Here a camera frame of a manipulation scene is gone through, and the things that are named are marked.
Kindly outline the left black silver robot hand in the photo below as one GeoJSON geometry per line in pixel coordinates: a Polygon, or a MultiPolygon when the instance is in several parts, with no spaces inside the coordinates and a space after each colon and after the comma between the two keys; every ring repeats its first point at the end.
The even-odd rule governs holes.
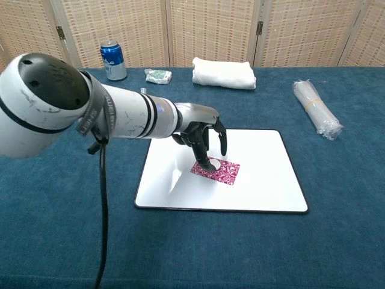
{"type": "Polygon", "coordinates": [[[193,103],[176,103],[178,112],[177,127],[172,134],[173,140],[192,149],[199,166],[206,172],[216,171],[211,164],[207,151],[209,150],[209,128],[218,133],[221,154],[227,154],[226,128],[221,123],[219,112],[204,105],[193,103]]]}

